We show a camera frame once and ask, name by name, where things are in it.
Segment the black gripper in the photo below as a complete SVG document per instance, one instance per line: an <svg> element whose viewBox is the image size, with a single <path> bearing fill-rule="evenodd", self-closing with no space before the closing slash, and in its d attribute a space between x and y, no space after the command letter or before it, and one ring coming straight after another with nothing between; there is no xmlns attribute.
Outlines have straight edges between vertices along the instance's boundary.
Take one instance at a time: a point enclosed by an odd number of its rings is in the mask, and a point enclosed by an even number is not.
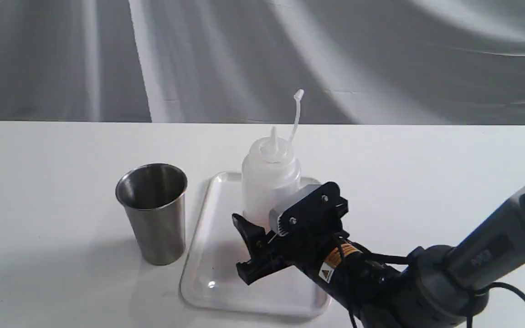
<svg viewBox="0 0 525 328"><path fill-rule="evenodd" d="M316 283L344 283L349 272L358 275L359 250L342 223L348 212L339 185L328 181L306 185L273 207L268 220L273 232L232 214L250 256L236 264L238 276L251 285L290 265Z"/></svg>

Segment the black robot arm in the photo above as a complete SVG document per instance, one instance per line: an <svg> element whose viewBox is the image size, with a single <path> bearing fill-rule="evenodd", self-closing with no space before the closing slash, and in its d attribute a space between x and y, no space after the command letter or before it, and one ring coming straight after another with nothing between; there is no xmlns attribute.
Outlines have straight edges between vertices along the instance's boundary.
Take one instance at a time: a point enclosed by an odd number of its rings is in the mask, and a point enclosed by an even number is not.
<svg viewBox="0 0 525 328"><path fill-rule="evenodd" d="M247 284L294 266L348 311L353 327L472 327L489 292L525 265L525 187L501 204L456 247L417 247L382 255L349 239L348 201L337 183L307 185L269 213L270 231L240 214L232 221L250 259L237 263Z"/></svg>

